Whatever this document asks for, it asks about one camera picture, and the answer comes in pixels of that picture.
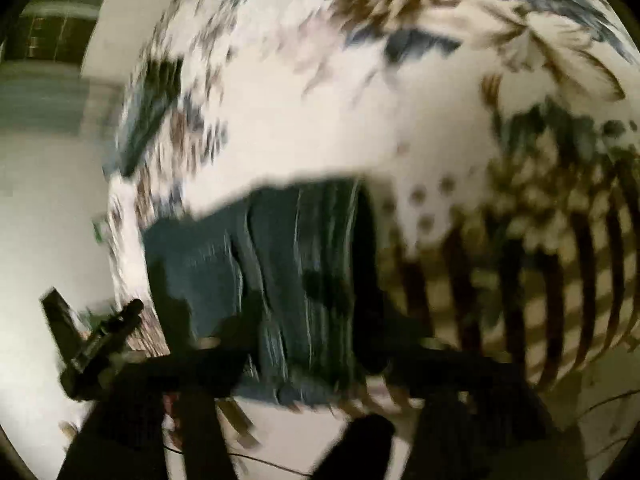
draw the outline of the white wall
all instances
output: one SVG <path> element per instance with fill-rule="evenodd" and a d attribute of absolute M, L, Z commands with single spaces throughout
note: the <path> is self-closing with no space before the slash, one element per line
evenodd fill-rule
<path fill-rule="evenodd" d="M 38 298 L 55 286 L 72 307 L 113 297 L 91 218 L 106 209 L 99 144 L 0 134 L 0 424 L 27 466 L 50 480 L 79 410 L 57 381 L 56 347 Z"/>
<path fill-rule="evenodd" d="M 124 83 L 171 0 L 104 0 L 82 76 Z"/>

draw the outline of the bedsheet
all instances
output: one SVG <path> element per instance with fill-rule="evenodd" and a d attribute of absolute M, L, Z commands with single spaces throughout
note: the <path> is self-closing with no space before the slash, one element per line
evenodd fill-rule
<path fill-rule="evenodd" d="M 148 354 L 144 229 L 341 175 L 381 286 L 447 344 L 543 389 L 637 324 L 640 54 L 605 0 L 175 0 L 131 89 L 149 59 L 182 59 L 180 96 L 108 213 Z"/>

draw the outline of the black wire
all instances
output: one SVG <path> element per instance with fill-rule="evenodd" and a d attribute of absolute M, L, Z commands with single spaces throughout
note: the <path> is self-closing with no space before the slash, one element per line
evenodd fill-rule
<path fill-rule="evenodd" d="M 164 448 L 168 451 L 177 453 L 178 455 L 184 455 L 183 452 L 174 449 L 173 447 L 169 447 L 167 446 L 167 444 L 162 444 L 164 446 Z M 283 465 L 278 465 L 278 464 L 274 464 L 272 462 L 267 462 L 266 460 L 262 460 L 260 458 L 256 458 L 255 456 L 248 456 L 248 455 L 243 455 L 240 453 L 229 453 L 229 456 L 237 456 L 238 458 L 246 458 L 248 460 L 254 460 L 254 462 L 260 462 L 261 464 L 266 464 L 266 465 L 270 465 L 271 467 L 274 467 L 276 469 L 280 469 L 281 471 L 286 471 L 287 473 L 293 473 L 294 475 L 299 475 L 299 476 L 304 476 L 307 478 L 311 478 L 311 475 L 309 475 L 308 473 L 303 473 L 302 471 L 296 471 L 295 469 L 289 469 L 288 467 L 284 467 Z"/>
<path fill-rule="evenodd" d="M 582 412 L 580 415 L 578 415 L 578 420 L 583 418 L 587 413 L 592 412 L 596 408 L 599 408 L 603 404 L 609 404 L 610 402 L 613 402 L 614 400 L 624 399 L 625 397 L 630 397 L 630 396 L 635 395 L 635 394 L 640 394 L 640 390 L 629 390 L 628 392 L 625 392 L 624 394 L 619 394 L 619 395 L 616 395 L 616 396 L 613 396 L 613 397 L 609 397 L 609 399 L 605 399 L 605 400 L 601 400 L 600 402 L 596 402 L 593 406 L 591 406 L 590 408 L 587 408 L 584 412 Z"/>
<path fill-rule="evenodd" d="M 614 440 L 611 444 L 609 444 L 608 446 L 603 447 L 599 452 L 592 454 L 590 457 L 588 457 L 586 460 L 587 462 L 589 460 L 593 460 L 594 458 L 599 457 L 601 454 L 603 454 L 605 451 L 608 451 L 609 449 L 611 449 L 612 447 L 614 447 L 616 444 L 620 444 L 621 442 L 626 442 L 627 440 L 630 439 L 630 436 L 624 436 L 622 438 L 619 438 L 617 440 Z"/>

